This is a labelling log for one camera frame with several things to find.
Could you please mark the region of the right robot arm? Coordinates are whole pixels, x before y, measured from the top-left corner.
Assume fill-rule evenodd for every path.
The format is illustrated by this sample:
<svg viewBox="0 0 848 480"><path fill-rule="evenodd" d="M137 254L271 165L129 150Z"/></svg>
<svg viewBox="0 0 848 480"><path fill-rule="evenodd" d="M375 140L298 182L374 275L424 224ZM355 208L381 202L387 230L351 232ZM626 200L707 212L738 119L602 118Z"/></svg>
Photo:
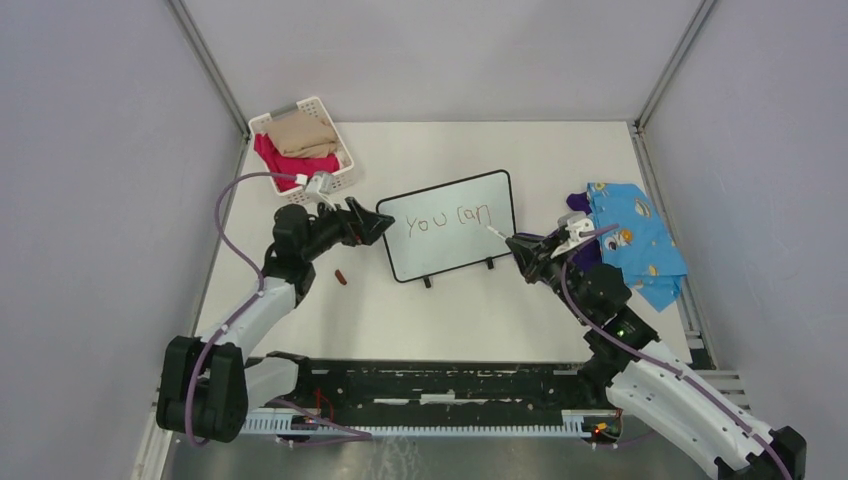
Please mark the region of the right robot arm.
<svg viewBox="0 0 848 480"><path fill-rule="evenodd" d="M805 478L805 438L755 418L676 356L629 307L621 270L582 270L573 258L583 246L571 245L572 238L560 229L514 234L505 244L524 280L549 287L589 329L592 356L577 382L580 400L632 414L712 479Z"/></svg>

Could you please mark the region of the black framed whiteboard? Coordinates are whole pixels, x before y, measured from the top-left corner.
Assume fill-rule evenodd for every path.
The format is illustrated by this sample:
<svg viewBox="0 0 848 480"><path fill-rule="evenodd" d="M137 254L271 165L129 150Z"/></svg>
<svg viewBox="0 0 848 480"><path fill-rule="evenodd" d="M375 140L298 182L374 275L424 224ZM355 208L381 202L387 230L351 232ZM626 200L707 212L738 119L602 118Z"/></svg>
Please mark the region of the black framed whiteboard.
<svg viewBox="0 0 848 480"><path fill-rule="evenodd" d="M408 283L510 254L486 226L516 233L510 174L494 170L380 200L395 224L384 234L394 280Z"/></svg>

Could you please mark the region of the white whiteboard marker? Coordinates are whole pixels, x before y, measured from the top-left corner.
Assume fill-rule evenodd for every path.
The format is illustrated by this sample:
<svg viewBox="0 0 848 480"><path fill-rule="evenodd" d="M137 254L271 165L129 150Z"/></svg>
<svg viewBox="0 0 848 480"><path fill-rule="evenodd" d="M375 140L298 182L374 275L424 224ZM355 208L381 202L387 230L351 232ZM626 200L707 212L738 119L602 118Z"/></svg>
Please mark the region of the white whiteboard marker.
<svg viewBox="0 0 848 480"><path fill-rule="evenodd" d="M488 231L490 231L491 233L493 233L496 237L498 237L500 240L502 240L502 241L504 241L504 242L506 242L506 241L508 241L508 240L510 240L510 239L512 238L512 236L511 236L511 235L508 235L508 234L506 234L506 233L504 233L504 232L501 232L500 230L498 230L498 229L494 228L494 227L493 227L493 226L491 226L491 225L487 225L487 226L486 226L486 228L487 228L487 230L488 230Z"/></svg>

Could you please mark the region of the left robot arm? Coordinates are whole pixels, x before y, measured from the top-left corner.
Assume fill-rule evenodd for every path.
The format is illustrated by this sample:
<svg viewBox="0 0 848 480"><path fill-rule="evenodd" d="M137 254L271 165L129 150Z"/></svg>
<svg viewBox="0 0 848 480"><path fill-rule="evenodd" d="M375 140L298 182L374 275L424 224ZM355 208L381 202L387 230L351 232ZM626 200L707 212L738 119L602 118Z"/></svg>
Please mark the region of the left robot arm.
<svg viewBox="0 0 848 480"><path fill-rule="evenodd" d="M313 262L337 244L376 243L394 217L348 197L343 205L321 204L316 213L289 204L274 214L273 241L266 250L253 293L200 336L176 336L167 345L155 419L185 434L196 446L228 443L250 412L279 397L290 407L306 405L313 379L296 361L250 355L283 317L297 309L315 279Z"/></svg>

